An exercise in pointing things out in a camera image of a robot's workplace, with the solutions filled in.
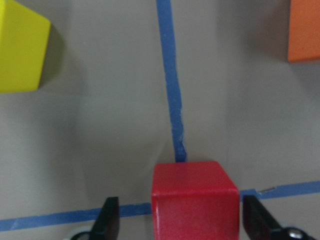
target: gray surface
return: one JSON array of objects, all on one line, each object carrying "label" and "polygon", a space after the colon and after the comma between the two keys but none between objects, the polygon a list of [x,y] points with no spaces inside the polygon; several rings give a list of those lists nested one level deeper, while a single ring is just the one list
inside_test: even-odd
[{"label": "gray surface", "polygon": [[[20,2],[53,29],[40,90],[0,95],[1,218],[149,202],[154,165],[174,158],[155,1]],[[240,189],[319,180],[320,69],[286,62],[289,1],[175,0],[172,11],[189,160],[219,161]],[[316,238],[318,202],[264,201]],[[153,238],[150,216],[121,223],[120,240]]]},{"label": "gray surface", "polygon": [[319,64],[286,61],[288,0],[172,1],[190,161],[240,189],[319,180]]},{"label": "gray surface", "polygon": [[155,3],[21,3],[53,29],[40,90],[0,95],[1,218],[149,202],[174,157]]}]

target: wooden block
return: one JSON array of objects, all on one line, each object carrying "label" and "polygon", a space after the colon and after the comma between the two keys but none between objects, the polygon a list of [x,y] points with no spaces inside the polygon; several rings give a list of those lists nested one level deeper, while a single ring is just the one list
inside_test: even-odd
[{"label": "wooden block", "polygon": [[291,0],[288,61],[320,60],[320,0]]},{"label": "wooden block", "polygon": [[154,168],[155,240],[238,240],[239,205],[237,187],[216,161]]},{"label": "wooden block", "polygon": [[50,26],[18,2],[0,0],[0,93],[38,89]]}]

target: blue tape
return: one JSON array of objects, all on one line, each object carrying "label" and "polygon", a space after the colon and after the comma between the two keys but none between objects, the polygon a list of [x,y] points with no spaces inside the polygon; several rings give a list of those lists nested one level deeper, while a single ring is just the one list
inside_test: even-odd
[{"label": "blue tape", "polygon": [[[254,195],[258,199],[264,200],[318,193],[320,193],[320,181],[312,181],[281,185],[260,192],[255,189],[242,190],[240,191],[240,199],[242,201],[244,195]],[[0,220],[0,232],[93,221],[97,219],[100,210],[100,208],[96,208],[50,215],[4,219]],[[124,205],[120,207],[120,217],[122,218],[150,214],[152,214],[150,203]]]},{"label": "blue tape", "polygon": [[240,199],[242,201],[244,195],[254,195],[258,199],[264,200],[316,193],[320,193],[320,181],[281,185],[264,191],[256,191],[255,189],[242,190],[240,191]]},{"label": "blue tape", "polygon": [[[81,211],[69,211],[40,216],[27,216],[14,219],[0,220],[0,232],[33,229],[53,225],[72,224],[94,221],[97,219],[101,208]],[[121,206],[120,217],[134,217],[151,214],[151,204],[132,204]]]},{"label": "blue tape", "polygon": [[156,0],[156,6],[175,161],[185,162],[187,153],[184,147],[182,100],[176,68],[176,41],[171,2],[170,0]]}]

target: screw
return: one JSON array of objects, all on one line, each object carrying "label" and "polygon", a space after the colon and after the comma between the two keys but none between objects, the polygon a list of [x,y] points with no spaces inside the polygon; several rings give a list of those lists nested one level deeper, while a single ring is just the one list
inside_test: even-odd
[{"label": "screw", "polygon": [[288,234],[293,239],[302,239],[304,236],[304,234],[299,229],[295,228],[290,228],[288,230]]}]

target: yellow cube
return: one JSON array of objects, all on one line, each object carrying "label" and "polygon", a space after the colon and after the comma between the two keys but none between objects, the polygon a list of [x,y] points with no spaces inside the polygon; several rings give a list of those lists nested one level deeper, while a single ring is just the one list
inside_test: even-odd
[{"label": "yellow cube", "polygon": [[14,0],[0,0],[0,93],[38,89],[50,26]]}]

